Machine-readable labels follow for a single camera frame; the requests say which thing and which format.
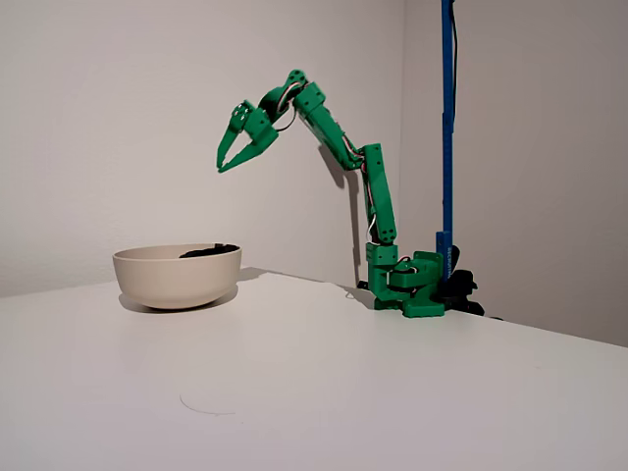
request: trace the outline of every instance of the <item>white table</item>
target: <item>white table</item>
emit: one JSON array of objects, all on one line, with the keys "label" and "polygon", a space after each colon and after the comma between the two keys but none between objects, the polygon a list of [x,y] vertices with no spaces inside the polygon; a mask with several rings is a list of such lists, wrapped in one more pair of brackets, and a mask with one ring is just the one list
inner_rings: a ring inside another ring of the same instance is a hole
[{"label": "white table", "polygon": [[628,349],[243,274],[175,314],[1,299],[0,469],[628,469]]}]

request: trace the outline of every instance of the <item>bowl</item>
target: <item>bowl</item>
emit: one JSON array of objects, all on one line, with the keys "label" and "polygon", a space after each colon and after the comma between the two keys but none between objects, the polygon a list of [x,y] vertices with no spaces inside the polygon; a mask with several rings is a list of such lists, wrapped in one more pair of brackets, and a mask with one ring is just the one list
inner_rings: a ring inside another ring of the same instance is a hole
[{"label": "bowl", "polygon": [[187,309],[215,301],[236,287],[242,249],[179,258],[215,243],[132,248],[114,255],[120,290],[139,304]]}]

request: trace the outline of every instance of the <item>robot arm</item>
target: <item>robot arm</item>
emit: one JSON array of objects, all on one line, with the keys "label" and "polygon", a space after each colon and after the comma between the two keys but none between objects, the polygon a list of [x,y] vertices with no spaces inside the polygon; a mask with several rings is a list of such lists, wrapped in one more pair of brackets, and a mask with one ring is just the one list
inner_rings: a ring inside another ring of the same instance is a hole
[{"label": "robot arm", "polygon": [[[443,257],[440,253],[417,251],[412,258],[398,259],[382,146],[375,143],[356,148],[324,106],[325,98],[315,82],[294,70],[283,86],[262,98],[257,108],[248,101],[237,105],[218,148],[218,171],[232,169],[268,149],[284,130],[276,130],[273,124],[291,104],[294,113],[330,149],[344,170],[359,169],[362,174],[370,238],[366,244],[368,287],[375,294],[375,308],[401,309],[406,317],[442,316],[445,303],[438,299],[438,290],[444,272]],[[225,163],[227,152],[242,131],[251,142]]]}]

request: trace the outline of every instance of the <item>blue stand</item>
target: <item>blue stand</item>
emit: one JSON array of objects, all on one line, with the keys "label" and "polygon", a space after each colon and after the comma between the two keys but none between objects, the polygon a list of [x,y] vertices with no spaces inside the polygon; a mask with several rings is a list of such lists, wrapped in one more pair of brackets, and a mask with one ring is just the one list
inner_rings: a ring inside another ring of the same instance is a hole
[{"label": "blue stand", "polygon": [[445,261],[443,280],[451,275],[451,248],[453,246],[453,168],[452,138],[454,111],[453,87],[453,30],[451,8],[454,0],[441,0],[443,21],[443,230],[436,234],[436,249]]}]

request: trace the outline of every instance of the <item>dark object in bowl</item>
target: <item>dark object in bowl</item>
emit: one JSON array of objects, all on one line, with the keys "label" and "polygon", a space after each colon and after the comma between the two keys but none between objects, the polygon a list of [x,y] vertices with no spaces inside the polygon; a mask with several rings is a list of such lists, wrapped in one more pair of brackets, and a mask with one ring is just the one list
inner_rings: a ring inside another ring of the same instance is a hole
[{"label": "dark object in bowl", "polygon": [[205,257],[207,255],[219,255],[221,253],[235,252],[239,247],[230,243],[217,243],[213,247],[202,250],[191,250],[181,255],[179,258]]}]

